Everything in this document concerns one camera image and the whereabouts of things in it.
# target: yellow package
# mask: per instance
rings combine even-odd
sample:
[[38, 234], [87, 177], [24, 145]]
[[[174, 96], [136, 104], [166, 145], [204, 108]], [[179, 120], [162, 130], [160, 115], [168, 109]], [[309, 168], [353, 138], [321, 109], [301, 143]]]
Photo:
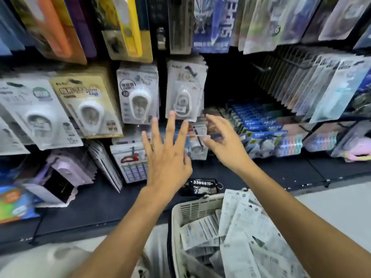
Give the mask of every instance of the yellow package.
[[46, 58], [86, 64], [64, 0], [10, 0]]
[[50, 79], [54, 91], [87, 139], [122, 137], [117, 95], [107, 68], [92, 65], [58, 74]]
[[146, 0], [93, 0], [93, 6], [111, 59], [153, 61]]

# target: person's left hand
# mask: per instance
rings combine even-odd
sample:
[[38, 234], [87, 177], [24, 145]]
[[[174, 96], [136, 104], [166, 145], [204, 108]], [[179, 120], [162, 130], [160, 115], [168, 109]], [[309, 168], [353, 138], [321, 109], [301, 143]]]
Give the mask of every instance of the person's left hand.
[[142, 132], [142, 141], [148, 161], [147, 186], [167, 195], [169, 201], [192, 174], [191, 159], [184, 152], [188, 121], [183, 121], [175, 144], [173, 143], [174, 132], [174, 111], [169, 113], [164, 144], [161, 141], [156, 117], [152, 119], [153, 150], [146, 132]]

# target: hand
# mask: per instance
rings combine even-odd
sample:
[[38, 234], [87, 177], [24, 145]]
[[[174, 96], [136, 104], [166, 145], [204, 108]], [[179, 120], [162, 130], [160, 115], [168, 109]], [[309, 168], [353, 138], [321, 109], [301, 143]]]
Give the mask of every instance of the hand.
[[246, 168], [246, 163], [253, 162], [246, 153], [240, 137], [234, 131], [231, 123], [220, 116], [206, 115], [206, 118], [216, 125], [216, 132], [223, 136], [221, 143], [204, 138], [205, 145], [218, 157], [220, 162], [233, 172], [239, 173]]
[[184, 152], [188, 133], [188, 121], [183, 121], [178, 138], [173, 143], [175, 132], [175, 112], [170, 111], [166, 126], [164, 144], [158, 130], [158, 119], [152, 119], [153, 150], [145, 131], [142, 141], [147, 154], [148, 173], [147, 186], [160, 191], [170, 201], [175, 193], [186, 183], [192, 174], [191, 159]]

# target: blue pen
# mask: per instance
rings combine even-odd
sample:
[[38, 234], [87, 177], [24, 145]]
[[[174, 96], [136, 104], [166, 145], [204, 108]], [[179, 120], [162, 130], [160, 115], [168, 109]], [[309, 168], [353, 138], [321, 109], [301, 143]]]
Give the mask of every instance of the blue pen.
[[219, 37], [219, 24], [224, 11], [224, 0], [215, 0], [213, 11], [213, 22], [211, 23], [211, 45], [214, 46]]

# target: beige plastic basket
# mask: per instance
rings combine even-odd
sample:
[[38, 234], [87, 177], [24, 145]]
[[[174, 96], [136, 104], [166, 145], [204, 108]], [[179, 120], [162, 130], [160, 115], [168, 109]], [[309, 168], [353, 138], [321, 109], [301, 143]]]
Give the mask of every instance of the beige plastic basket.
[[171, 211], [171, 224], [169, 225], [171, 229], [169, 229], [168, 234], [169, 267], [173, 278], [186, 277], [185, 263], [182, 261], [182, 256], [180, 255], [182, 248], [180, 228], [184, 224], [214, 214], [216, 209], [221, 209], [223, 198], [224, 193], [205, 195], [199, 200], [180, 203], [173, 207]]

